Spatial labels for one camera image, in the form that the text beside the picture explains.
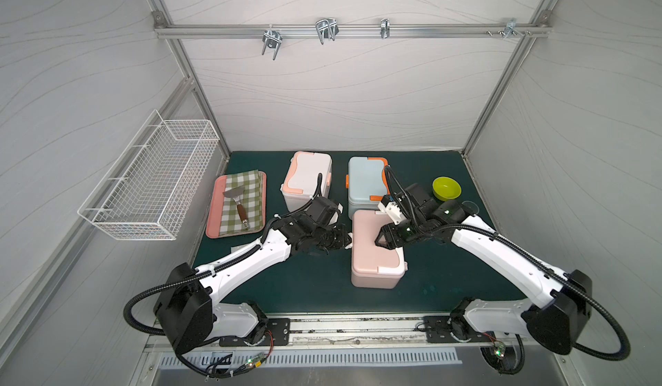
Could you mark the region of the pink first aid kit box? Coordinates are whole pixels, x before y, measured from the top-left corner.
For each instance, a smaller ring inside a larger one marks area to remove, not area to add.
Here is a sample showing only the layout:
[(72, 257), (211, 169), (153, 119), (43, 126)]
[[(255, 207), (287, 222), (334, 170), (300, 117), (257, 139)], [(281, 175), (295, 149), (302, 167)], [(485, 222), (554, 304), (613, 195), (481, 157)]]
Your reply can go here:
[(388, 249), (375, 241), (389, 215), (374, 210), (357, 210), (353, 214), (353, 247), (351, 281), (357, 288), (394, 289), (407, 271), (403, 249)]

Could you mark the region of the white peach first aid kit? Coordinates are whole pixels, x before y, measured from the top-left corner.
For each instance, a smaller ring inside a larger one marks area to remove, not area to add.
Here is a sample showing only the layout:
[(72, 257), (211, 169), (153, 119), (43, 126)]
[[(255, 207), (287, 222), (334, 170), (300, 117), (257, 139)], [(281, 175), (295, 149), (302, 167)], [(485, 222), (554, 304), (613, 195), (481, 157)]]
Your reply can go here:
[(332, 180), (331, 156), (327, 153), (304, 151), (294, 153), (280, 188), (289, 212), (303, 207), (313, 197), (320, 173), (322, 174), (321, 193), (327, 197)]

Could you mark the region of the blue orange first aid kit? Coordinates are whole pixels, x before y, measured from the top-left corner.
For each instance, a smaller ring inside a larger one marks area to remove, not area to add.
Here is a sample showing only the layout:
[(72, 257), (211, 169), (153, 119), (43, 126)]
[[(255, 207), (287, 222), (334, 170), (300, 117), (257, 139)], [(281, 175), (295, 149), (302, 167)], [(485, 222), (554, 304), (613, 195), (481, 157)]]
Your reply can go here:
[(388, 160), (381, 157), (354, 156), (348, 162), (348, 216), (353, 220), (359, 210), (379, 209), (384, 195), (390, 193), (384, 168)]

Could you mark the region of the white gauze packet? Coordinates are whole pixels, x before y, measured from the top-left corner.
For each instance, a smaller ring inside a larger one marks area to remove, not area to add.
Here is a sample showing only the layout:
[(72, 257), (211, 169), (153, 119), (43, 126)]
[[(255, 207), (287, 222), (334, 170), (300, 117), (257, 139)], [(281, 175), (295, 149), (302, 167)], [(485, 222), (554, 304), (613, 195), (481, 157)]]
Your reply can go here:
[(245, 245), (245, 246), (234, 246), (230, 249), (230, 257), (231, 258), (236, 258), (246, 251), (248, 251), (251, 248), (250, 245)]

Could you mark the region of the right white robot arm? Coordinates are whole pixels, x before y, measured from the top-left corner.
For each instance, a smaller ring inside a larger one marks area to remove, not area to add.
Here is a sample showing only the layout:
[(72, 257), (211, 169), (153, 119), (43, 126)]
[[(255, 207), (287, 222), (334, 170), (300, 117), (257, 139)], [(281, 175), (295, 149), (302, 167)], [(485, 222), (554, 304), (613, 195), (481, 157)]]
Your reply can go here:
[[(429, 323), (427, 330), (440, 329), (458, 343), (468, 343), (478, 334), (514, 336), (517, 346), (512, 368), (503, 364), (507, 346), (496, 339), (481, 351), (494, 369), (509, 375), (522, 368), (524, 336), (558, 355), (577, 350), (606, 361), (629, 357), (629, 337), (618, 320), (593, 298), (592, 281), (584, 272), (565, 272), (517, 246), (479, 217), (471, 203), (456, 199), (440, 202), (418, 184), (412, 184), (394, 196), (379, 198), (378, 207), (391, 221), (381, 227), (375, 239), (377, 246), (403, 250), (420, 241), (450, 242), (489, 265), (524, 295), (520, 301), (466, 297), (443, 323)], [(614, 330), (619, 342), (617, 351), (602, 352), (579, 343), (594, 313)]]

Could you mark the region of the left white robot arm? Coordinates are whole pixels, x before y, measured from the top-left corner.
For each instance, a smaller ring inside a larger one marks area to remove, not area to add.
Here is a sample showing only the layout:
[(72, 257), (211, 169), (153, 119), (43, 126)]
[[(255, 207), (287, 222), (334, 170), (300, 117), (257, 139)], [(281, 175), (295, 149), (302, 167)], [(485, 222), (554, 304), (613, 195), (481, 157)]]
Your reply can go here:
[(122, 314), (132, 329), (168, 339), (177, 360), (205, 379), (221, 380), (247, 374), (270, 355), (259, 353), (232, 369), (228, 358), (201, 367), (186, 353), (226, 337), (250, 346), (267, 341), (275, 345), (269, 319), (255, 303), (229, 304), (225, 297), (264, 270), (297, 253), (318, 249), (323, 253), (352, 244), (347, 228), (339, 222), (340, 203), (316, 195), (303, 207), (275, 215), (254, 241), (216, 261), (197, 267), (182, 263), (165, 283), (135, 295)]

